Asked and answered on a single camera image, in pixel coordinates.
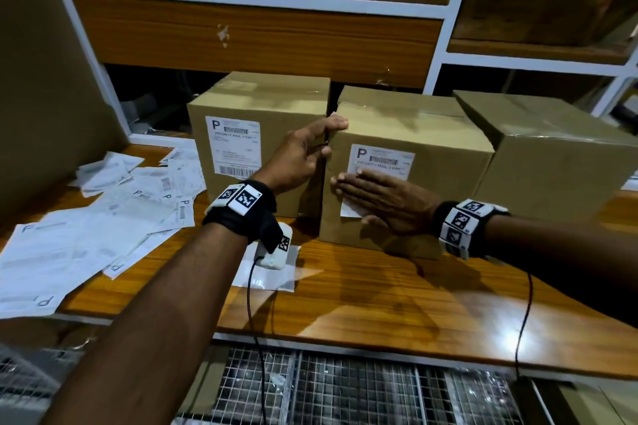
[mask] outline person's left arm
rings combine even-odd
[[[298,187],[329,147],[333,115],[293,131],[253,179],[275,193]],[[248,240],[217,223],[200,232],[116,318],[62,385],[42,424],[170,424],[211,341]]]

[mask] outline wooden table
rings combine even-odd
[[[124,153],[155,166],[170,149],[131,145]],[[60,184],[16,222],[85,206],[77,189]],[[208,197],[195,201],[201,221]],[[598,219],[616,230],[638,232],[638,196],[619,192]],[[382,252],[317,240],[313,222],[292,224],[293,244],[302,245],[294,293],[251,291],[259,333],[309,341],[457,361],[511,365],[528,299],[525,273],[480,259],[463,262],[408,260]],[[0,234],[3,246],[12,231]],[[185,228],[115,280],[93,277],[73,292],[61,313],[117,315],[155,272],[197,232]],[[638,377],[638,330],[534,280],[534,301],[523,334],[520,361],[533,366],[611,377]],[[231,288],[219,332],[248,332],[245,288]]]

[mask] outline person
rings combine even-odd
[[[328,146],[312,146],[326,131],[348,127],[338,115],[290,132],[251,179],[274,195],[314,175]],[[334,193],[371,212],[367,225],[395,234],[433,232],[442,200],[428,190],[377,172],[339,174]],[[638,324],[638,244],[633,236],[593,225],[497,215],[485,226],[485,249],[560,291]],[[113,321],[63,383],[42,424],[170,424],[215,332],[247,237],[208,223],[161,268]]]

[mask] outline brown wall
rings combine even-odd
[[[0,0],[0,221],[126,139],[61,0]]]

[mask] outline box top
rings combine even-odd
[[[638,146],[638,139],[618,131],[560,99],[454,91],[502,134]]]
[[[494,151],[454,98],[346,86],[339,97],[338,113],[350,120],[347,133]]]
[[[321,116],[329,92],[327,77],[232,72],[189,104]]]

